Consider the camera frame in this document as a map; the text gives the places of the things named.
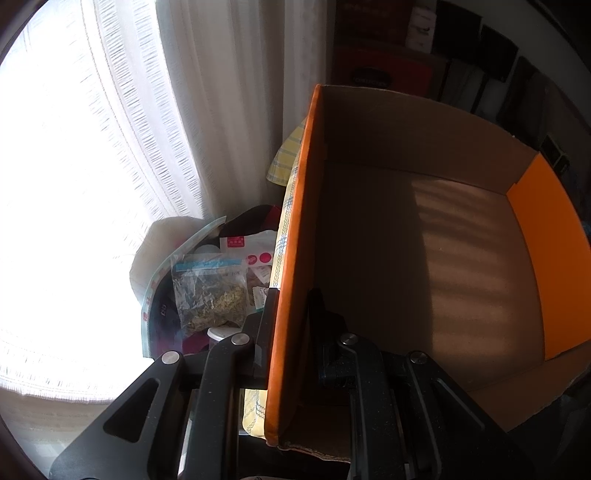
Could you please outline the white sheer curtain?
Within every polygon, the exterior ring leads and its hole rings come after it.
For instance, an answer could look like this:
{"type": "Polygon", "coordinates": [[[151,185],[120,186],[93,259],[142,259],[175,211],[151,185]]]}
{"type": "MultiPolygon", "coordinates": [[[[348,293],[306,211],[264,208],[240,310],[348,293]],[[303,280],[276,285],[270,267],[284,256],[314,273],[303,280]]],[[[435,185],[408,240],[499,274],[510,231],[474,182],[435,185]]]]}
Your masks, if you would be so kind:
{"type": "Polygon", "coordinates": [[[1,385],[102,401],[146,365],[157,221],[270,202],[331,1],[48,1],[1,64],[1,385]]]}

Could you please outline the herb zip bag by window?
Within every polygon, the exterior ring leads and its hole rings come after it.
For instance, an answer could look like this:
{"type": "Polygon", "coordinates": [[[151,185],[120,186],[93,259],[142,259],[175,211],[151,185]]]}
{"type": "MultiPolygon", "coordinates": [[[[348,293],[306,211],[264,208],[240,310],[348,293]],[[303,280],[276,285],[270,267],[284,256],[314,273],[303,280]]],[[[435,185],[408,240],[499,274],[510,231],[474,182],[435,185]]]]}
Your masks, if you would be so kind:
{"type": "Polygon", "coordinates": [[[219,254],[187,255],[171,267],[180,328],[185,337],[212,327],[242,326],[247,299],[246,266],[219,254]]]}

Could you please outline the white pink snack packet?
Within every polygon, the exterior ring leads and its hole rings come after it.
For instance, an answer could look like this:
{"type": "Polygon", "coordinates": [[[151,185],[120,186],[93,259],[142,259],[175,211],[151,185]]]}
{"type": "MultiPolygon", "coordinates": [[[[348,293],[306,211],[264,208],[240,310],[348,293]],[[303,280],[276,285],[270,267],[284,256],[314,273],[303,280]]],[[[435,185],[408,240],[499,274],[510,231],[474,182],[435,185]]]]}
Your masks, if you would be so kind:
{"type": "Polygon", "coordinates": [[[276,231],[264,230],[247,236],[221,238],[221,252],[246,265],[247,310],[263,310],[273,267],[276,231]]]}

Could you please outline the yellow plaid bed cover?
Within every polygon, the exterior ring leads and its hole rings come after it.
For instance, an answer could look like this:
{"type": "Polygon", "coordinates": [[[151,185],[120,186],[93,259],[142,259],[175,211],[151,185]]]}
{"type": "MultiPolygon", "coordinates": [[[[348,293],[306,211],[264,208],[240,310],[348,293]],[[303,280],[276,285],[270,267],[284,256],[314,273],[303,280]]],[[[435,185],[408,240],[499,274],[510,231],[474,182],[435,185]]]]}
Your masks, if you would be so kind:
{"type": "MultiPolygon", "coordinates": [[[[287,250],[287,231],[290,227],[290,214],[294,203],[294,186],[296,186],[298,161],[300,161],[301,143],[303,142],[305,123],[300,124],[287,136],[276,151],[273,162],[267,171],[266,179],[274,185],[286,188],[281,205],[280,224],[274,246],[273,267],[270,272],[270,288],[280,289],[283,279],[283,260],[287,250]]],[[[242,414],[242,428],[250,436],[266,439],[264,418],[266,418],[266,390],[245,390],[245,406],[242,414]]]]}

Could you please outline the clear round plastic jar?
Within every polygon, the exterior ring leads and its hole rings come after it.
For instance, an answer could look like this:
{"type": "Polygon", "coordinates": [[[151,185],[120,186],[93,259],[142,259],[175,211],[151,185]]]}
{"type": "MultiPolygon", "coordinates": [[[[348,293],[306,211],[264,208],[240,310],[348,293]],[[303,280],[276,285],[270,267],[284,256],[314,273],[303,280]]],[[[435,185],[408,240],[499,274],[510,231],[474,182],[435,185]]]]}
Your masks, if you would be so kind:
{"type": "Polygon", "coordinates": [[[207,330],[209,341],[208,351],[211,351],[217,344],[227,341],[228,344],[236,345],[235,340],[242,335],[242,330],[231,326],[211,327],[207,330]]]}

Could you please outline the orange cardboard box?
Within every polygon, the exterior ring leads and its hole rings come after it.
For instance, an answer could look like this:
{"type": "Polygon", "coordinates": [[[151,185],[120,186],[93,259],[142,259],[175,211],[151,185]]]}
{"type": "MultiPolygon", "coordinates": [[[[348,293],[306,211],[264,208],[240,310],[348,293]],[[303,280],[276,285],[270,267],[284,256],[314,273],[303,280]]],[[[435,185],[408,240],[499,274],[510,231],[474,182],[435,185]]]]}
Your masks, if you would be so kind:
{"type": "Polygon", "coordinates": [[[502,428],[590,364],[590,246],[544,157],[477,116],[388,90],[320,85],[284,202],[264,436],[346,458],[332,379],[356,336],[400,419],[402,359],[429,355],[502,428]]]}

